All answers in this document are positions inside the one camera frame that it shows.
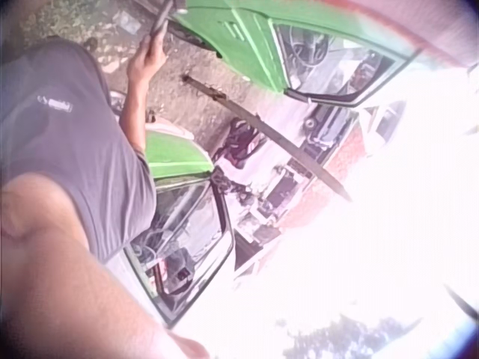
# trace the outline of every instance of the shirt logo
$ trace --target shirt logo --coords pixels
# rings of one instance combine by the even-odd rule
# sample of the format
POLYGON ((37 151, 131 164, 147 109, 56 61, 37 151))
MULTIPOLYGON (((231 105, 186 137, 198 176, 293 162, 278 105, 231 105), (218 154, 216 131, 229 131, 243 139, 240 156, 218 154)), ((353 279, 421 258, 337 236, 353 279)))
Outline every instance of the shirt logo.
POLYGON ((47 105, 57 111, 71 112, 73 109, 73 105, 67 101, 48 99, 45 96, 37 96, 37 100, 42 105, 47 105))

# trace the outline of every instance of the window frame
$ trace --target window frame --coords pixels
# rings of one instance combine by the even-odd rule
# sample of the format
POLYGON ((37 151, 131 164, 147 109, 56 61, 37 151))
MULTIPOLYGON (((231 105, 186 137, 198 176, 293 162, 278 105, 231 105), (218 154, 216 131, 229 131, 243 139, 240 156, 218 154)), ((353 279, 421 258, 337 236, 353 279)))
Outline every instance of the window frame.
POLYGON ((350 34, 336 31, 331 28, 311 25, 305 22, 292 22, 287 20, 271 19, 269 21, 269 26, 276 45, 276 52, 278 57, 280 58, 281 66, 283 68, 284 80, 287 83, 287 88, 284 90, 284 94, 302 102, 318 102, 326 105, 339 105, 348 108, 353 108, 358 105, 361 105, 364 101, 373 96, 380 88, 382 88, 389 81, 391 81, 398 73, 404 70, 421 53, 421 51, 416 51, 409 57, 404 56, 385 47, 378 46, 375 43, 363 40, 360 37, 355 37, 350 34), (290 77, 287 68, 287 61, 285 58, 285 48, 278 30, 279 25, 295 26, 297 28, 303 28, 305 30, 320 32, 322 34, 326 34, 332 37, 341 37, 345 40, 353 41, 361 46, 364 46, 367 49, 378 52, 379 54, 391 59, 393 63, 381 73, 376 72, 372 81, 370 81, 367 86, 365 86, 359 91, 356 91, 355 93, 336 95, 305 93, 294 90, 291 87, 290 77))
MULTIPOLYGON (((156 308, 156 311, 159 313, 159 315, 162 317, 162 319, 165 321, 166 325, 168 328, 173 328, 180 320, 181 318, 185 315, 185 313, 189 310, 189 308, 198 300, 200 297, 201 293, 208 287, 210 282, 213 280, 213 278, 216 276, 216 274, 220 271, 222 266, 225 264, 226 260, 228 257, 231 255, 233 248, 234 248, 234 238, 233 238, 233 230, 231 227, 231 223, 229 220, 229 214, 228 214, 228 209, 226 207, 226 202, 225 199, 223 198, 222 194, 219 192, 213 181, 210 180, 210 173, 204 173, 204 174, 199 174, 199 175, 193 175, 193 176, 179 176, 179 177, 167 177, 164 179, 155 179, 155 187, 156 187, 156 193, 159 191, 170 191, 174 190, 177 188, 182 188, 182 187, 187 187, 195 184, 200 184, 202 182, 207 183, 207 189, 208 185, 212 189, 213 192, 213 198, 216 203, 216 210, 218 211, 219 215, 219 224, 221 228, 221 238, 217 241, 214 246, 212 246, 209 250, 208 253, 213 251, 215 248, 218 247, 218 244, 226 239, 229 238, 230 244, 228 246, 228 249, 224 252, 222 256, 219 256, 218 259, 221 258, 221 260, 213 260, 213 264, 204 272, 203 276, 198 278, 198 281, 195 283, 195 286, 198 287, 199 289, 194 293, 193 291, 189 291, 186 296, 187 303, 180 309, 179 312, 175 313, 172 310, 168 310, 169 313, 166 313, 163 308, 159 307, 157 303, 154 301, 154 294, 151 292, 150 287, 148 285, 148 279, 146 278, 146 275, 139 265, 138 260, 135 257, 135 254, 132 252, 130 246, 126 246, 123 250, 123 252, 126 255, 126 258, 128 259, 128 262, 135 273, 135 276, 137 277, 138 281, 140 282, 141 286, 144 289, 145 294, 148 296, 148 298, 151 300, 151 303, 153 306, 156 308)), ((207 194, 207 189, 204 191, 204 193, 201 195, 200 198, 203 198, 207 194)))

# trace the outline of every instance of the steering wheel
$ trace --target steering wheel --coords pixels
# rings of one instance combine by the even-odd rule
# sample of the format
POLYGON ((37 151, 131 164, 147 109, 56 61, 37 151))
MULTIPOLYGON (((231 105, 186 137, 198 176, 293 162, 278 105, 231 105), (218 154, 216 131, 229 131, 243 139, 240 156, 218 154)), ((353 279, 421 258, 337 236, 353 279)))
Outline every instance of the steering wheel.
POLYGON ((305 67, 316 67, 323 62, 329 48, 329 36, 305 30, 303 41, 294 40, 293 26, 290 27, 290 45, 293 56, 305 67))

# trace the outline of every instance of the pole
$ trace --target pole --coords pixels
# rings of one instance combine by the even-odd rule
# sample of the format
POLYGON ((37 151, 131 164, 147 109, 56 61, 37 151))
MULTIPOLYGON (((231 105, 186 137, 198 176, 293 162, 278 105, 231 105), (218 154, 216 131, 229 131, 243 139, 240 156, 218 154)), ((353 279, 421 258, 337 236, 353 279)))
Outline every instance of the pole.
POLYGON ((308 171, 310 171, 319 180, 323 181, 330 189, 339 194, 345 200, 352 202, 352 198, 347 193, 343 185, 335 179, 327 170, 325 170, 319 163, 314 161, 307 153, 301 151, 294 143, 285 138, 281 133, 273 129, 264 123, 258 116, 254 116, 251 112, 241 107, 237 103, 229 100, 227 96, 216 90, 215 88, 209 88, 199 81, 193 79, 188 75, 184 75, 182 80, 201 91, 208 97, 211 97, 214 101, 222 104, 225 108, 236 114, 242 120, 248 122, 251 126, 258 131, 265 134, 279 147, 288 152, 296 161, 303 165, 308 171))

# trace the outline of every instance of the hand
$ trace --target hand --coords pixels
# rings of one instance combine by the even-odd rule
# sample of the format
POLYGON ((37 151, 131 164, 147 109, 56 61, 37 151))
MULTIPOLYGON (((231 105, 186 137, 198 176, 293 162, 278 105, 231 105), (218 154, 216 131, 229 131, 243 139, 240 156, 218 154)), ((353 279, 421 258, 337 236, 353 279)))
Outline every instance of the hand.
POLYGON ((161 30, 153 39, 147 35, 140 42, 140 47, 128 63, 126 74, 131 85, 148 86, 153 76, 166 62, 163 52, 163 39, 166 35, 168 23, 165 22, 161 30))

